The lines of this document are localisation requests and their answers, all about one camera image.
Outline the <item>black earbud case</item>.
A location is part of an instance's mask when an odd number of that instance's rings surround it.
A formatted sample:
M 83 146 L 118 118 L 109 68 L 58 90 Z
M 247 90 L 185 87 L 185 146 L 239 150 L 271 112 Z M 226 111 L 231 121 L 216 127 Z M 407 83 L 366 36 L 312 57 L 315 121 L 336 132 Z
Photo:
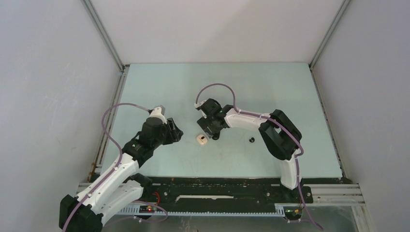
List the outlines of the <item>black earbud case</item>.
M 212 136 L 212 139 L 213 140 L 218 140 L 220 138 L 220 133 L 215 133 L 213 136 Z

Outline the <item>beige earbud case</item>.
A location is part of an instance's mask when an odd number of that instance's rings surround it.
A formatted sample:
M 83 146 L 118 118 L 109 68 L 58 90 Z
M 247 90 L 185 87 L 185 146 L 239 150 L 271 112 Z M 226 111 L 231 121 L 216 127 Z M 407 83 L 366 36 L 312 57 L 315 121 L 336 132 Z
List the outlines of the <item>beige earbud case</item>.
M 196 137 L 196 141 L 200 144 L 200 145 L 205 145 L 208 143 L 208 137 L 203 135 L 203 134 L 199 134 Z

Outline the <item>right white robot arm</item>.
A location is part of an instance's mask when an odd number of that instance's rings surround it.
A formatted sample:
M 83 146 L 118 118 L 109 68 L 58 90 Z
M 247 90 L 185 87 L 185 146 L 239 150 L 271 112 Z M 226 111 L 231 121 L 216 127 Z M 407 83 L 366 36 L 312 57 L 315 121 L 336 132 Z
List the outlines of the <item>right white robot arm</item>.
M 202 113 L 197 124 L 213 140 L 219 139 L 223 129 L 258 131 L 269 153 L 279 160 L 282 198 L 294 202 L 300 197 L 301 177 L 296 158 L 303 153 L 302 134 L 283 111 L 258 114 L 235 109 L 233 105 L 222 107 L 214 99 L 197 102 L 194 107 Z

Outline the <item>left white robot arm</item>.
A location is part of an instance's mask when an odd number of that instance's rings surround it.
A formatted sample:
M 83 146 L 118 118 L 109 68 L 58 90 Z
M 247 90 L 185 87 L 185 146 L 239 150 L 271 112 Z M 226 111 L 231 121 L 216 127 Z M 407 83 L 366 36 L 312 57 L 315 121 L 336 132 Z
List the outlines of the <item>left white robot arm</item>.
M 60 202 L 59 227 L 64 232 L 100 232 L 121 209 L 153 195 L 150 180 L 139 173 L 159 146 L 179 142 L 183 136 L 172 118 L 149 117 L 111 166 L 76 196 Z

